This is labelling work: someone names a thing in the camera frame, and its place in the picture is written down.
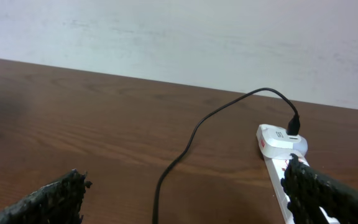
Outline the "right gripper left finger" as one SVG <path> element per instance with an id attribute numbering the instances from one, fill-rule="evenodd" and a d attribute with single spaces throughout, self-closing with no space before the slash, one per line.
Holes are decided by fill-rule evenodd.
<path id="1" fill-rule="evenodd" d="M 73 169 L 0 211 L 0 224 L 81 224 L 81 205 L 92 182 Z"/>

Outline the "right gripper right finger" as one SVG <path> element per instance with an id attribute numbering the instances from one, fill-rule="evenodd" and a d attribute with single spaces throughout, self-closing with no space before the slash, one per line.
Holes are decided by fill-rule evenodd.
<path id="1" fill-rule="evenodd" d="M 292 154 L 280 183 L 294 223 L 358 223 L 358 191 L 300 162 Z"/>

